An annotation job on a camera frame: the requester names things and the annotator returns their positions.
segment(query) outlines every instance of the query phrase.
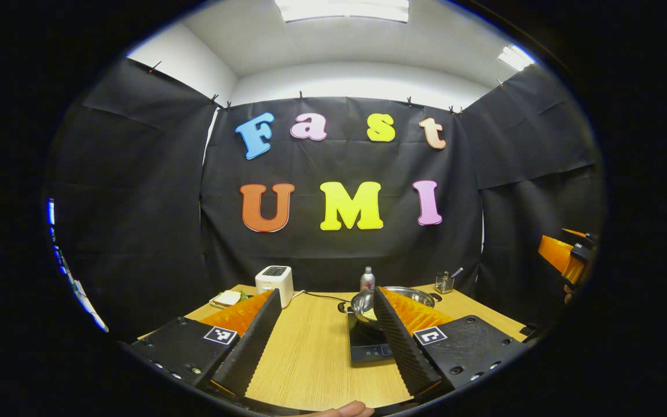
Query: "pot handle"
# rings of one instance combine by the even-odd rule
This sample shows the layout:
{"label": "pot handle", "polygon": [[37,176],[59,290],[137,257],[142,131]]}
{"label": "pot handle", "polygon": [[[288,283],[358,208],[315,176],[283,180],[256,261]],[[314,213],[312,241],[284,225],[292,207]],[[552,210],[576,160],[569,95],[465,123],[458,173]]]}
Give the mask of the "pot handle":
{"label": "pot handle", "polygon": [[339,312],[342,312],[342,313],[344,313],[344,314],[353,314],[352,311],[346,311],[346,310],[344,310],[344,304],[346,304],[346,303],[342,301],[341,303],[339,303],[338,306],[336,306],[336,308],[339,309]]}

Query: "foam letter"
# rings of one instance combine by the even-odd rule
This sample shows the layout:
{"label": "foam letter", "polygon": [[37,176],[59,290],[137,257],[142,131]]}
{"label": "foam letter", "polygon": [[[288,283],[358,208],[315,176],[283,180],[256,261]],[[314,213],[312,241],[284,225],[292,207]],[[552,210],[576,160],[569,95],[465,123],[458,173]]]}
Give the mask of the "foam letter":
{"label": "foam letter", "polygon": [[419,192],[421,201],[421,217],[419,225],[440,224],[442,216],[437,213],[437,199],[434,197],[434,188],[437,183],[434,181],[416,181],[413,187]]}
{"label": "foam letter", "polygon": [[390,142],[395,137],[393,119],[390,114],[373,113],[367,118],[367,136],[375,142]]}
{"label": "foam letter", "polygon": [[289,195],[295,190],[292,184],[275,184],[272,191],[277,194],[277,213],[274,219],[262,219],[262,194],[267,187],[260,184],[247,184],[241,187],[243,210],[241,218],[246,227],[254,232],[276,232],[289,221]]}
{"label": "foam letter", "polygon": [[347,229],[354,226],[357,214],[362,213],[357,227],[360,229],[381,229],[382,221],[379,218],[378,192],[380,185],[377,182],[365,181],[360,184],[354,199],[344,189],[341,182],[324,182],[321,191],[326,194],[326,214],[321,224],[322,230],[339,230],[339,222],[336,212],[341,214]]}
{"label": "foam letter", "polygon": [[444,149],[447,146],[447,142],[439,139],[439,132],[442,131],[442,125],[438,125],[434,121],[434,118],[423,119],[419,122],[419,126],[423,127],[424,133],[426,133],[426,142],[432,148]]}
{"label": "foam letter", "polygon": [[289,128],[289,134],[298,139],[323,140],[326,138],[326,118],[318,113],[303,113],[295,118],[296,122]]}
{"label": "foam letter", "polygon": [[236,127],[236,133],[241,134],[243,141],[246,143],[246,159],[256,158],[262,153],[269,151],[269,148],[272,147],[272,145],[262,142],[262,137],[265,139],[272,137],[272,129],[265,122],[273,121],[274,115],[267,111],[267,113],[254,117]]}

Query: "ceiling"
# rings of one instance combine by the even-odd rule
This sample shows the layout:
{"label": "ceiling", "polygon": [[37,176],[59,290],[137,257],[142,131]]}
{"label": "ceiling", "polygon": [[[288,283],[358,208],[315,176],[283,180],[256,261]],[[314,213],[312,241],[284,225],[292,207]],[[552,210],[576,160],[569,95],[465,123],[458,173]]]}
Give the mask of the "ceiling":
{"label": "ceiling", "polygon": [[410,65],[493,88],[516,73],[498,55],[510,41],[442,0],[411,0],[408,23],[334,17],[285,23],[274,0],[223,0],[185,18],[236,76],[329,61]]}

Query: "power cord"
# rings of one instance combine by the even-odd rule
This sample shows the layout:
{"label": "power cord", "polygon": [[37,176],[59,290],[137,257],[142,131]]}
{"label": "power cord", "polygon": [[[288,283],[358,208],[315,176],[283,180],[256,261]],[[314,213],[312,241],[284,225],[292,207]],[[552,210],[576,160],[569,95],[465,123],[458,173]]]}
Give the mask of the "power cord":
{"label": "power cord", "polygon": [[344,301],[345,303],[350,303],[350,302],[351,302],[351,300],[345,300],[345,299],[343,299],[343,298],[332,297],[332,296],[330,296],[330,295],[317,295],[317,294],[311,294],[311,293],[309,293],[309,292],[306,291],[306,290],[300,290],[300,291],[297,291],[297,294],[296,294],[296,295],[293,295],[292,298],[290,298],[289,300],[292,300],[293,298],[296,298],[298,295],[301,295],[302,293],[305,293],[305,294],[308,294],[308,295],[312,295],[312,296],[314,296],[314,297],[331,298],[332,300]]}

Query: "white wall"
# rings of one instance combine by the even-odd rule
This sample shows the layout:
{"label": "white wall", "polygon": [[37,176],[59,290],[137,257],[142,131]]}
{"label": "white wall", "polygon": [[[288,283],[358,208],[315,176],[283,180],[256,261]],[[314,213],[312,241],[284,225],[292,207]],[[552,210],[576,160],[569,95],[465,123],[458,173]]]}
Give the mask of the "white wall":
{"label": "white wall", "polygon": [[381,63],[305,64],[239,79],[233,105],[299,97],[368,97],[459,110],[493,87],[430,69]]}
{"label": "white wall", "polygon": [[146,40],[127,55],[198,90],[207,97],[219,94],[225,105],[238,77],[192,31],[181,23]]}

